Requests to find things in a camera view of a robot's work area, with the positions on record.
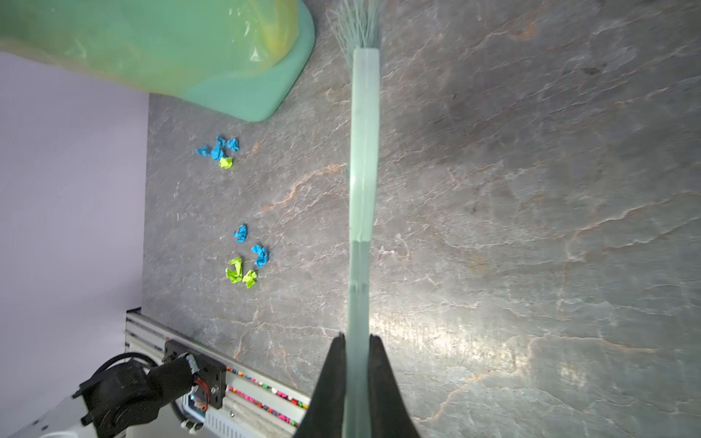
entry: green paper scrap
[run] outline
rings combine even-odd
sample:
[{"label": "green paper scrap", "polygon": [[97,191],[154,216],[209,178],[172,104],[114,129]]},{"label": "green paper scrap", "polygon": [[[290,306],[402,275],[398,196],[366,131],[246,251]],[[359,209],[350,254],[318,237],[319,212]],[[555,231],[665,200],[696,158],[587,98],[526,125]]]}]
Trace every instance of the green paper scrap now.
[{"label": "green paper scrap", "polygon": [[246,288],[250,288],[252,285],[255,285],[256,278],[258,278],[258,273],[252,269],[249,269],[248,273],[243,276],[243,281],[246,282]]},{"label": "green paper scrap", "polygon": [[219,165],[222,166],[224,169],[229,169],[231,168],[231,165],[233,164],[233,158],[232,157],[224,157],[221,160],[219,160]]},{"label": "green paper scrap", "polygon": [[241,258],[236,257],[235,259],[229,260],[229,264],[233,265],[234,268],[236,268],[236,272],[227,268],[226,269],[227,278],[230,279],[232,283],[238,283],[240,281],[243,281],[245,278],[243,277],[243,275],[241,275]]}]

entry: broom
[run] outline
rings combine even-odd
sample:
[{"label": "broom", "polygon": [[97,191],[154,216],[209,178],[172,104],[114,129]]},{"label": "broom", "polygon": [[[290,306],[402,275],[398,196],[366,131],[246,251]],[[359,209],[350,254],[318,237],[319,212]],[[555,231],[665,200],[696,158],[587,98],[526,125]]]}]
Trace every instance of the broom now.
[{"label": "broom", "polygon": [[369,253],[380,143],[379,0],[341,0],[334,33],[352,74],[345,438],[370,437],[367,392]]}]

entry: purple wall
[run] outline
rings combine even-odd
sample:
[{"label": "purple wall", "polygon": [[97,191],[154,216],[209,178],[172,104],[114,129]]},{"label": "purple wall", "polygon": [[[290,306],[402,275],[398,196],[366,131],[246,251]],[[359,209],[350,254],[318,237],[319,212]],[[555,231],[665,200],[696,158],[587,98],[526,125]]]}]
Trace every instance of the purple wall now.
[{"label": "purple wall", "polygon": [[148,95],[0,53],[0,436],[124,351]]}]

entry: brush bristles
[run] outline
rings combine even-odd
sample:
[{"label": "brush bristles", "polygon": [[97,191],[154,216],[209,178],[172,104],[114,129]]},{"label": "brush bristles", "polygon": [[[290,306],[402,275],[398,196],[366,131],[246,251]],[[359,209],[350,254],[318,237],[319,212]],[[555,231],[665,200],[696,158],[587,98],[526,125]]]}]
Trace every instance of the brush bristles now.
[{"label": "brush bristles", "polygon": [[351,69],[356,48],[380,48],[380,0],[341,0],[333,15],[334,35]]}]

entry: marble surface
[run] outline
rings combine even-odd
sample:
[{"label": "marble surface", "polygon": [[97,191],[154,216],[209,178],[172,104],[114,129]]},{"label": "marble surface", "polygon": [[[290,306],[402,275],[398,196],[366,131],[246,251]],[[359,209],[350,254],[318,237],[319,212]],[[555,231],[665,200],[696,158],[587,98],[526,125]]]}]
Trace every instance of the marble surface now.
[{"label": "marble surface", "polygon": [[[311,393],[345,325],[351,90],[308,5],[268,121],[151,96],[143,311]],[[699,22],[691,0],[386,2],[371,325],[423,437],[699,436]],[[193,152],[218,134],[231,170]],[[232,285],[255,243],[271,262]]]}]

